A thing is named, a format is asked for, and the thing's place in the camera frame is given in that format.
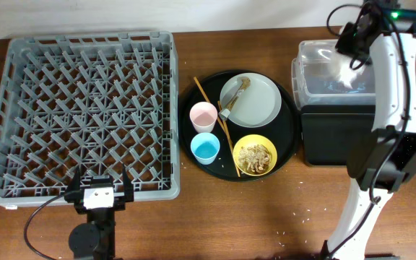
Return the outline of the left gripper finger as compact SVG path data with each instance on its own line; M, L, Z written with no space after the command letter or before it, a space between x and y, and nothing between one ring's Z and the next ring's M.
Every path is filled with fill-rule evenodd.
M78 202L82 198L82 190L80 188L80 169L76 169L74 177L66 188L64 199L66 202Z
M134 186L126 173L126 167L122 167L122 179L123 179L123 196L125 202L134 201Z

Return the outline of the white napkin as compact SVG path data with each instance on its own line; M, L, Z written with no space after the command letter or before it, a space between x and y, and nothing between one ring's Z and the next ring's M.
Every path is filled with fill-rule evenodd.
M352 59L348 56L340 53L333 53L330 59L329 72L338 81L341 82L346 88L352 89L352 82L361 75L366 65L361 65L361 62L355 60L351 65Z

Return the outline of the blue cup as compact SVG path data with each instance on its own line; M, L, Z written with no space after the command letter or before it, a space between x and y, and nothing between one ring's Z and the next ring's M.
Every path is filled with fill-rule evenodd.
M209 165L220 151L220 141L214 134L199 133L191 140L190 150L200 164Z

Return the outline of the pink cup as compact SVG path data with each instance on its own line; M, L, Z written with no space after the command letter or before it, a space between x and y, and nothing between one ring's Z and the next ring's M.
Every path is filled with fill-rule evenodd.
M217 110L208 102L196 103L189 111L191 123L198 133L209 133L217 122Z

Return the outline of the brown stick wrapper waste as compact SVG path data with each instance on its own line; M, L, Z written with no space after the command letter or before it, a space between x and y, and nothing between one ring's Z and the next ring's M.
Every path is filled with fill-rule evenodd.
M239 77L238 81L240 82L240 86L234 92L233 96L228 100L227 104L222 107L218 116L223 120L226 121L233 109L236 101L239 97L250 87L251 80L248 77Z

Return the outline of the yellow bowl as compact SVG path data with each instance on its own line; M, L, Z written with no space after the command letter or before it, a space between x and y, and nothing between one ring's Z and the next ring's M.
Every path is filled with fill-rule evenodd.
M250 147L250 146L253 146L253 145L257 145L257 144L264 145L272 155L272 159L271 159L271 162L270 162L270 165L269 165L269 169L265 173L259 174L259 175L252 175L252 174L249 174L249 173L244 173L240 169L240 165L239 165L239 162L238 162L238 155L239 155L239 152L241 150L241 147ZM273 143L269 139L267 139L266 137L264 137L262 135L258 135L258 134L249 134L249 135L246 135L246 136L240 138L235 143L235 146L233 147L233 153L234 153L235 164L238 166L238 168L240 170L241 177L242 176L249 176L249 177L264 176L267 173L272 172L272 169L275 167L275 165L277 163L277 150L276 150L275 146L273 145Z

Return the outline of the food scraps pile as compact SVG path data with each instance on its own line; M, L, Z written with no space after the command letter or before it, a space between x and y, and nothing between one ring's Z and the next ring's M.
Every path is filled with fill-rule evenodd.
M238 155L240 169L252 175L265 173L269 169L271 159L271 153L262 144L241 147Z

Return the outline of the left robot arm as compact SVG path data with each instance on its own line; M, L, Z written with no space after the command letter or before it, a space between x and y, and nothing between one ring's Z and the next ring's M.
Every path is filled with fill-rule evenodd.
M134 200L134 186L122 170L123 194L116 195L111 176L95 176L86 188L80 186L81 168L67 186L65 201L72 203L87 221L69 235L69 248L75 259L111 260L116 257L115 213Z

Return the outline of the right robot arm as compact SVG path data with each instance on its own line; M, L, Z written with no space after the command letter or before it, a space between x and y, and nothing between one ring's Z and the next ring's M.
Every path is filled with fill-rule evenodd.
M416 10L397 1L364 1L355 22L336 34L350 68L374 69L373 127L347 158L348 198L320 259L364 259L378 216L416 174Z

